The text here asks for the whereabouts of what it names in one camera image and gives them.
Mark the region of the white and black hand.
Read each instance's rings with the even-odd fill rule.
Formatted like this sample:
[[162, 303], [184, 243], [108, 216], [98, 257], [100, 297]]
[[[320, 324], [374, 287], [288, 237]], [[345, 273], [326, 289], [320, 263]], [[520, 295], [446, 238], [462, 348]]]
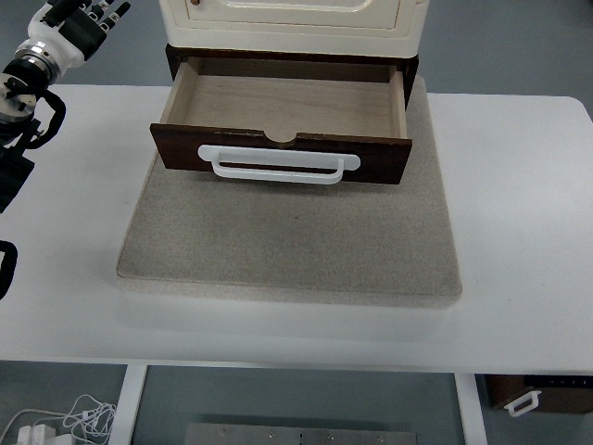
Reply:
[[27, 44], [39, 47], [60, 72], [78, 68], [130, 8], [128, 1], [46, 1], [29, 24]]

